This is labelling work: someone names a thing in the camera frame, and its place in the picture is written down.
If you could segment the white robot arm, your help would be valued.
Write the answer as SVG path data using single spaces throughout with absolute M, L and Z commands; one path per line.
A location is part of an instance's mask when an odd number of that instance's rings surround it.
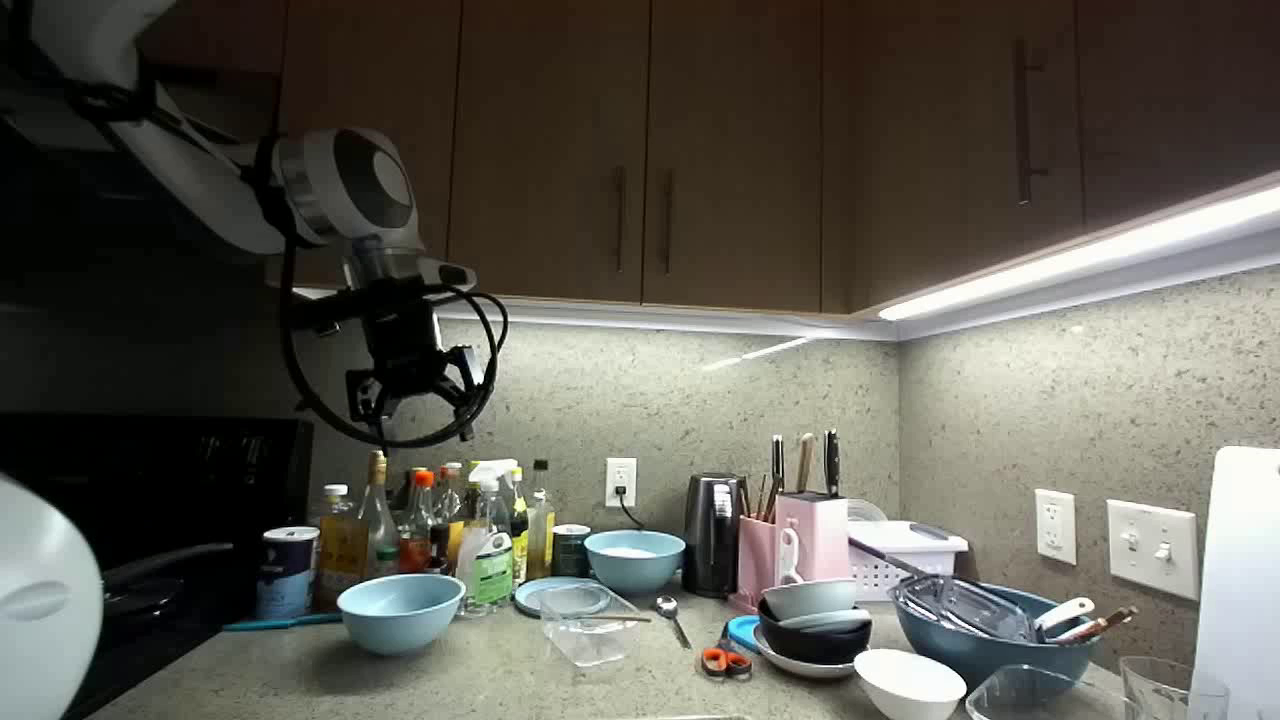
M 370 442 L 399 400 L 438 398 L 457 435 L 484 409 L 465 350 L 445 350 L 438 310 L 471 271 L 431 260 L 397 146 L 373 128 L 318 128 L 229 146 L 199 131 L 144 69 L 137 42 L 178 0 L 3 0 L 17 69 L 129 154 L 206 228 L 252 258 L 280 258 L 280 339 L 298 391 L 344 435 Z M 344 371 L 350 420 L 308 385 L 299 328 L 364 328 L 370 370 Z

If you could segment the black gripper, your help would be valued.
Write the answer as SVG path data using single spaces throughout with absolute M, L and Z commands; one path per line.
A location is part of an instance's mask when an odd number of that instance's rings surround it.
M 470 376 L 465 351 L 445 350 L 438 333 L 438 300 L 426 280 L 377 280 L 352 295 L 370 370 L 344 376 L 356 423 L 382 428 L 399 400 L 438 398 L 465 417 Z

